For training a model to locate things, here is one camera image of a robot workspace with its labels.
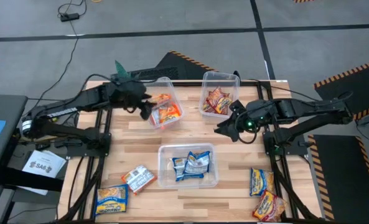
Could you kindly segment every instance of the wooden tabletop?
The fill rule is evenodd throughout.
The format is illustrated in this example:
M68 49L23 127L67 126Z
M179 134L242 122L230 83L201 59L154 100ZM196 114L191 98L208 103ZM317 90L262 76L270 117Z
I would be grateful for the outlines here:
M102 82L88 82L87 87ZM272 86L289 88L287 82L271 81ZM148 121L143 121L139 111L129 114L122 109L113 110L110 133L112 143L110 154L105 159L101 187L122 184L121 176L138 165L144 165L157 175L158 149L163 144L190 144L209 142L215 146L219 183L207 189L162 189L157 181L134 196L131 192L126 213L100 215L97 222L256 222L251 211L259 202L258 197L250 197L250 168L271 170L269 158L259 134L253 144L232 142L229 137L215 134L217 122L206 121L199 113L200 86L175 87L185 116L181 122L163 132L155 132ZM290 98L291 93L273 88L274 98ZM255 87L240 87L240 101L257 100ZM96 113L81 113L78 127L94 126ZM245 141L252 135L244 137ZM309 210L318 217L320 207L309 165L299 156L287 156L293 189ZM68 196L79 158L69 160L64 185L58 204L58 214L67 212ZM78 177L73 186L72 204L83 188L88 158L84 158ZM91 199L89 194L85 218L90 216ZM291 209L287 206L287 216Z

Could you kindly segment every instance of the blue snack bag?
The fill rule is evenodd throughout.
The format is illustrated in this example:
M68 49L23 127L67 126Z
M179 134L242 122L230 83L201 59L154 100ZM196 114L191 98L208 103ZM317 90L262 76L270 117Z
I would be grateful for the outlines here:
M189 178L203 178L203 174L184 174L184 167L187 158L172 158L173 169L176 173L176 181L185 180Z
M97 190L96 216L105 213L126 212L129 187L127 184Z
M250 196L261 196L264 190L274 190L273 172L251 168Z
M203 174L209 172L210 151L201 153L189 152L184 167L184 174Z

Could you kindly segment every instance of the black power adapter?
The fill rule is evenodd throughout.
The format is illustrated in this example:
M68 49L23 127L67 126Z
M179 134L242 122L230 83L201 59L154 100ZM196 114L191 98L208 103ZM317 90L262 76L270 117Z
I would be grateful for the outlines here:
M78 13L61 14L61 16L60 16L61 22L72 21L72 20L75 20L75 19L79 19L79 14Z

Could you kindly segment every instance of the floor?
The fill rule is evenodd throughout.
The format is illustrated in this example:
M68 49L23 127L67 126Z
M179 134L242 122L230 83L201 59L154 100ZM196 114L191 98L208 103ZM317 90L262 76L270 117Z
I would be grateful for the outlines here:
M70 24L57 18L59 5L68 2L0 0L0 93L37 98L59 78L75 43ZM72 22L84 36L67 74L45 98L73 96L90 74L114 73L114 60L128 70L155 67L169 50L221 72L238 70L244 79L288 80L292 90L315 98L319 96L313 83L369 62L369 1L103 0L87 1L87 6L86 14ZM71 6L69 12L83 10ZM28 102L26 109L34 103ZM369 127L362 131L369 136ZM354 124L313 133L359 135ZM363 141L369 156L369 141ZM28 150L18 147L16 154ZM22 159L11 163L20 166ZM0 215L8 197L5 191ZM35 196L24 198L35 201L31 197ZM17 203L12 215L54 207L56 200L58 194L44 204ZM23 213L9 222L54 218L55 210L48 209Z

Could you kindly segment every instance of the clear plastic container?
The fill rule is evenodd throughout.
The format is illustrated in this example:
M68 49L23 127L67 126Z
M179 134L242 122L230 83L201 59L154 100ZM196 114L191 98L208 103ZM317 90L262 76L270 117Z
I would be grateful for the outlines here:
M165 129L166 127L168 127L168 126L178 122L180 119L182 119L182 117L184 116L183 106L182 106L181 102L179 101L179 99L178 99L178 97L175 93L175 90L174 90L174 87L173 87L173 84L172 84L172 81L170 80L170 78L160 77L160 78L157 79L157 81L152 82L152 83L145 83L144 85L147 87L147 92L146 93L148 95L157 96L157 95L160 95L161 93L170 94L171 97L172 97L171 101L173 101L177 105L177 107L180 111L180 117L178 117L177 119L166 121L165 123L162 123L162 124L154 125L151 121L151 118L149 118L148 121L154 129Z
M210 151L209 172L202 179L186 179L176 182L173 157L186 158L189 152ZM210 143L161 146L158 151L158 184L165 189L197 189L214 187L219 181L215 148Z
M217 87L220 87L222 92L229 93L229 97L232 101L236 101L240 96L240 79L236 75L220 72L206 72L203 75L199 111L204 116L227 119L232 113L231 110L228 110L227 115L209 113L202 110L203 104L205 103L209 92L215 90Z

